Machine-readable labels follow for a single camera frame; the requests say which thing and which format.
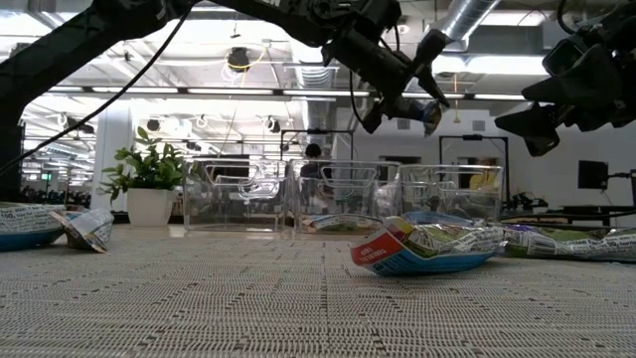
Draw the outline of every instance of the clear plastic bin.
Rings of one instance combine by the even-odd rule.
[[[367,234],[397,215],[399,163],[343,160],[290,162],[288,201],[295,233]]]
[[[399,169],[400,214],[412,224],[470,226],[499,220],[502,167],[404,165]]]
[[[279,232],[284,228],[282,160],[192,158],[184,186],[186,230]]]

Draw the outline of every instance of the potted plant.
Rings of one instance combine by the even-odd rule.
[[[137,127],[137,134],[135,141],[145,145],[149,154],[143,157],[134,145],[117,150],[115,159],[132,170],[124,173],[124,163],[103,169],[103,173],[110,173],[110,182],[101,183],[102,190],[110,194],[110,203],[121,193],[128,193],[128,218],[133,226],[166,226],[172,213],[173,190],[183,178],[183,153],[168,143],[160,153],[157,144],[161,139],[149,138],[142,127]]]

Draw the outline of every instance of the textured tablecloth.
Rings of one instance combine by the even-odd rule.
[[[378,277],[347,242],[134,237],[0,253],[0,357],[636,357],[636,268]]]

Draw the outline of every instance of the green leaves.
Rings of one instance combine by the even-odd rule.
[[[157,144],[161,142],[160,138],[151,139],[142,127],[137,128],[137,135],[135,142],[145,146],[144,152],[135,150],[134,145],[129,149],[121,148],[115,152],[114,156],[121,163],[102,171],[108,174],[110,182],[100,183],[100,189],[111,195],[111,203],[130,188],[172,190],[183,180],[185,162],[183,152],[166,143],[159,153]],[[126,173],[124,173],[126,168],[124,163],[131,168],[126,170]],[[196,173],[193,173],[196,170],[197,165],[194,163],[188,175],[196,177]]]

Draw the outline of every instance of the white pot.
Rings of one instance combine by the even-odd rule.
[[[136,227],[163,227],[172,213],[170,190],[128,189],[127,206],[130,224]]]

